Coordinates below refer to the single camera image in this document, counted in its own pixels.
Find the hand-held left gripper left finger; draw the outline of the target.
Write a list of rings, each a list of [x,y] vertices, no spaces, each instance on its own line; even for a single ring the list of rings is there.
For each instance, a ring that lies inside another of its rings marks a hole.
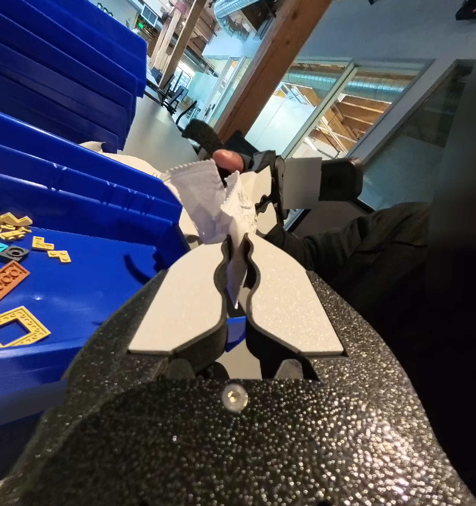
[[[227,242],[203,244],[167,270],[128,350],[182,352],[226,327]]]

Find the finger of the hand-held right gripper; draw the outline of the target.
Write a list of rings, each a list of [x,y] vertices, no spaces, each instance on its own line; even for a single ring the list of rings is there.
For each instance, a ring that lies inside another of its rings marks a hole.
[[[247,172],[237,179],[239,206],[259,206],[271,194],[272,176],[270,171]]]
[[[266,200],[256,206],[256,234],[265,238],[277,225],[283,226],[283,211],[279,205]]]

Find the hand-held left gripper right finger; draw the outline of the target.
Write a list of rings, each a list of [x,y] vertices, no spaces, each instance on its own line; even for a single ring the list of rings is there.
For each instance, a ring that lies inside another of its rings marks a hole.
[[[341,356],[344,348],[305,268],[257,235],[247,235],[246,314],[252,327],[301,357]]]

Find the blue plastic bin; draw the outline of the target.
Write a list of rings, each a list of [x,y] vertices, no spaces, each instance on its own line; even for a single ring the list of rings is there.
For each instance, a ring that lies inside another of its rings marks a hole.
[[[24,427],[62,398],[62,376],[112,313],[161,268],[189,251],[189,217],[158,179],[0,114],[0,215],[32,219],[32,234],[0,239],[0,269],[30,272],[0,301],[0,314],[26,307],[51,334],[0,348],[0,427]],[[31,249],[41,236],[71,263]],[[0,327],[3,344],[23,336]]]

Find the pile of tan toy bricks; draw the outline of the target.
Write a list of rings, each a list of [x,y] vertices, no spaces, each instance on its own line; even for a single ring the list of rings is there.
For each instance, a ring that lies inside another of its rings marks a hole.
[[[10,212],[4,213],[0,215],[0,239],[4,242],[15,242],[23,239],[26,235],[32,234],[32,224],[33,221],[28,216],[18,218]],[[43,251],[48,257],[58,259],[64,264],[72,262],[68,251],[55,250],[55,245],[46,242],[44,237],[33,235],[31,238],[32,250]]]

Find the person's right forearm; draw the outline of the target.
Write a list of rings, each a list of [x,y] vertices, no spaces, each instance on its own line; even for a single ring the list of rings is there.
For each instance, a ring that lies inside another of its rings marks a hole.
[[[265,239],[316,273],[362,316],[426,303],[431,205],[402,203],[338,230],[299,238],[276,225]]]

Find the person's right hand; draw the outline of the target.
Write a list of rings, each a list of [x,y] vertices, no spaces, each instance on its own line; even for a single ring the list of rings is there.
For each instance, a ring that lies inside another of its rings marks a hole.
[[[235,172],[242,173],[246,165],[243,157],[239,153],[226,149],[216,150],[212,159],[219,169],[229,174]]]

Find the wooden pillar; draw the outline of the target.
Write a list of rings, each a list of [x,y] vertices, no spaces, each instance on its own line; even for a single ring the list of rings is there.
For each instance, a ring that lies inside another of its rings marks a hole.
[[[285,1],[214,129],[222,141],[248,133],[332,1]]]

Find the person's black jacket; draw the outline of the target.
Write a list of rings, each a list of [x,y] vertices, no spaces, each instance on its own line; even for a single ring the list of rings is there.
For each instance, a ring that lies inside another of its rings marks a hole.
[[[476,498],[476,61],[444,149],[427,261],[429,337],[423,405],[439,444]]]

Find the brown long toy plate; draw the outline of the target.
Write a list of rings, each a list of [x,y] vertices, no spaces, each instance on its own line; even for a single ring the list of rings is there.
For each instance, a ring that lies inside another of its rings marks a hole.
[[[16,261],[4,265],[0,269],[0,301],[25,281],[29,275],[30,272]]]

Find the stack of blue bins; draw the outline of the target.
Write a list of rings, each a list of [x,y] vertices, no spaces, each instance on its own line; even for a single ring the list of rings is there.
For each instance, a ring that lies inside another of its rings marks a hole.
[[[77,144],[127,142],[146,42],[90,1],[0,1],[0,114]]]

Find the tan frame toy brick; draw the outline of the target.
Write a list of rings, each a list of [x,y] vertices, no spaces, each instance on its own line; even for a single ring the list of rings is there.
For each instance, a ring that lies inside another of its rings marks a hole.
[[[10,343],[3,344],[0,342],[0,348],[32,345],[47,338],[51,334],[51,332],[24,306],[0,314],[0,327],[4,327],[11,323],[18,323],[25,329],[26,333]]]

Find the slim wooden post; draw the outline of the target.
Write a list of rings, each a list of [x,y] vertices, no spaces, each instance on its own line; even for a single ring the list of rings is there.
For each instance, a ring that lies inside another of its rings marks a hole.
[[[195,29],[197,21],[199,20],[206,1],[193,1],[191,7],[188,7],[188,3],[185,1],[176,1],[174,8],[171,12],[171,20],[167,27],[163,27],[159,36],[158,42],[154,49],[154,60],[152,68],[161,73],[161,79],[157,86],[164,87],[167,84],[168,79],[174,74],[182,55],[188,45],[191,38],[192,32]],[[178,39],[174,44],[174,48],[162,65],[163,59],[166,55],[167,48],[171,43],[176,28],[181,22],[182,15],[185,15],[185,24],[183,25]]]

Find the silver ventilation duct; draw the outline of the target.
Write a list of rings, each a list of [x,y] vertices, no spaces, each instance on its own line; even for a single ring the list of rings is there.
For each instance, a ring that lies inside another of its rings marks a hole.
[[[212,9],[217,24],[229,37],[242,42],[246,41],[249,37],[249,31],[243,24],[235,22],[231,15],[257,2],[260,1],[213,1]]]

